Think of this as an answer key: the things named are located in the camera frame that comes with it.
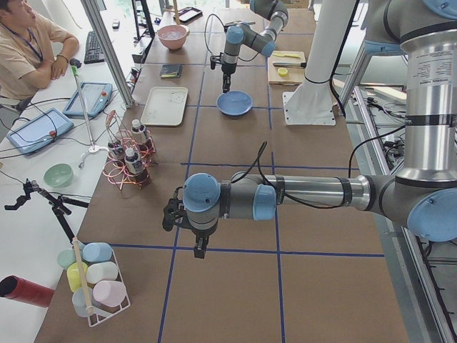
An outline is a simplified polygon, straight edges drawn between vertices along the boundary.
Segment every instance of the green bowl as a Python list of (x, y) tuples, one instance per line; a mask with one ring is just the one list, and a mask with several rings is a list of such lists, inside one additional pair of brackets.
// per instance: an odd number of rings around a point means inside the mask
[(44, 173), (44, 182), (54, 188), (66, 187), (72, 179), (73, 169), (65, 163), (56, 164)]

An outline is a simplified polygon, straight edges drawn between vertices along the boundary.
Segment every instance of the red cylinder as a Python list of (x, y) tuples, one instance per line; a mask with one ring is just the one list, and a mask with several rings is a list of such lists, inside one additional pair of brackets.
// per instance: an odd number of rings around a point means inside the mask
[(48, 307), (54, 290), (29, 280), (11, 275), (0, 282), (0, 297), (13, 299), (18, 302)]

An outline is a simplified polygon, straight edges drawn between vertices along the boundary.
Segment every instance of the cutting board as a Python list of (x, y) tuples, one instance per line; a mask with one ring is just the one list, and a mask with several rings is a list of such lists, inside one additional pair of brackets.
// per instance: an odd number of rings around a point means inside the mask
[[(296, 57), (279, 57), (274, 56), (275, 53), (279, 54), (297, 54), (300, 56), (299, 59)], [(287, 68), (288, 74), (286, 76), (278, 75), (277, 66), (273, 66), (273, 62), (293, 62), (301, 63), (306, 62), (305, 54), (302, 51), (273, 51), (272, 55), (268, 58), (268, 83), (269, 84), (301, 84), (305, 79), (304, 68)]]

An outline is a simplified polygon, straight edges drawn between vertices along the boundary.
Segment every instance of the keyboard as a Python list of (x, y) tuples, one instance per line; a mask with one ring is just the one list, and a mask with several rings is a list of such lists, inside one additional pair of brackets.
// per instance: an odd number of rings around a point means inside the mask
[(105, 56), (103, 51), (101, 50), (100, 42), (97, 39), (94, 31), (90, 31), (87, 34), (86, 40), (86, 53), (84, 54), (84, 63), (98, 63), (103, 62), (105, 60)]

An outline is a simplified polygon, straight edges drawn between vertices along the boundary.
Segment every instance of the black lanyard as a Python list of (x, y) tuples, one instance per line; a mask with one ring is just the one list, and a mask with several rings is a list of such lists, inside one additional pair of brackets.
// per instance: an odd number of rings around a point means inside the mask
[(23, 41), (26, 42), (26, 44), (29, 46), (29, 48), (35, 53), (36, 57), (39, 58), (40, 62), (43, 61), (43, 53), (41, 52), (41, 49), (40, 49), (40, 46), (38, 44), (38, 41), (36, 40), (36, 37), (34, 35), (34, 33), (30, 30), (30, 29), (27, 29), (27, 31), (30, 33), (30, 37), (35, 41), (36, 45), (38, 46), (38, 50), (39, 52), (34, 48), (33, 45), (30, 44), (30, 42), (25, 39), (23, 36), (21, 36), (20, 34), (18, 34), (17, 32), (14, 32), (13, 30), (11, 30), (9, 27), (5, 26), (13, 35), (15, 36), (18, 36), (19, 38), (21, 38)]

